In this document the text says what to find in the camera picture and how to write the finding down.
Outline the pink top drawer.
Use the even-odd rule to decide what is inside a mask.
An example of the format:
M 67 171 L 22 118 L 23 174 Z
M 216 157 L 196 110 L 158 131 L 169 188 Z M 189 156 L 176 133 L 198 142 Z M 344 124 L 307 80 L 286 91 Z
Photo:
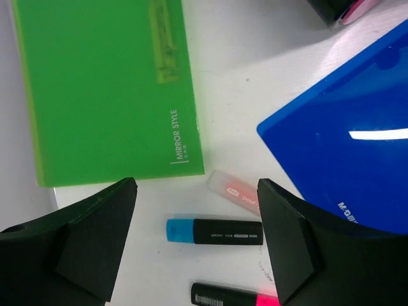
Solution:
M 373 7 L 377 6 L 381 0 L 358 0 L 340 18 L 340 24 L 345 26 L 358 20 Z

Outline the pale pink eraser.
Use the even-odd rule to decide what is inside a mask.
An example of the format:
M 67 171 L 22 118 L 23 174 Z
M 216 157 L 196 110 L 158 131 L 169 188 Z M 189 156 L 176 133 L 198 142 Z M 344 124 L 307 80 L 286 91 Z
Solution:
M 209 189 L 232 203 L 259 214 L 257 189 L 228 173 L 214 170 L 208 181 Z

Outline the blue capped black highlighter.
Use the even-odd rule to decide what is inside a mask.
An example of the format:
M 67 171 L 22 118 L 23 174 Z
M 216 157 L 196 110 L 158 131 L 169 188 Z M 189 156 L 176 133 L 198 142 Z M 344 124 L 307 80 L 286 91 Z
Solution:
M 263 227 L 258 221 L 169 219 L 166 237 L 198 245 L 263 245 Z

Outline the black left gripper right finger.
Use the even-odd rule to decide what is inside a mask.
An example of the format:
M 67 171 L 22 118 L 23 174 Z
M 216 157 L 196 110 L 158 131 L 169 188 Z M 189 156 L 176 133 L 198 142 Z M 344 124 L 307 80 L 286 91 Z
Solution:
M 270 179 L 258 200 L 281 305 L 406 305 L 407 236 L 342 219 Z

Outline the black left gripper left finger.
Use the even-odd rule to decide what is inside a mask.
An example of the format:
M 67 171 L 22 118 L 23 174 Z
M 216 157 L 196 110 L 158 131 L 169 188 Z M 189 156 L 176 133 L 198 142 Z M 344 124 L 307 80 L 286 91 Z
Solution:
M 1 305 L 110 302 L 137 195 L 124 178 L 1 232 Z

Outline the pink capped black highlighter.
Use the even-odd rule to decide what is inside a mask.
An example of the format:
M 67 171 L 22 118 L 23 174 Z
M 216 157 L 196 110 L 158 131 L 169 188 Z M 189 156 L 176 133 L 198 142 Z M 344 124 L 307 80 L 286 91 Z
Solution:
M 191 286 L 191 303 L 206 306 L 280 305 L 278 298 L 274 296 L 197 282 Z

